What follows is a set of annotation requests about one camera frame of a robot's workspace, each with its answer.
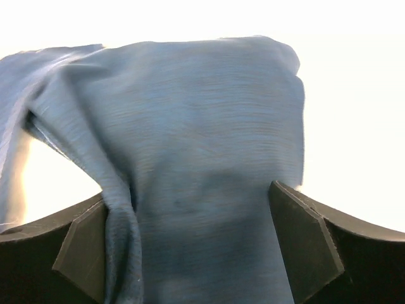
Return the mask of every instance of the blue fabric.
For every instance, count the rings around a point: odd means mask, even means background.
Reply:
[[[1,219],[30,111],[103,189],[105,304],[293,303],[266,193],[301,183],[298,68],[261,36],[4,58]]]

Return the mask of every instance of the draped fabric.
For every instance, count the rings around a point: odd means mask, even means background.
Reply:
[[[105,304],[292,303],[266,193],[301,184],[298,68],[261,36],[4,58],[0,220],[24,127],[103,189]]]

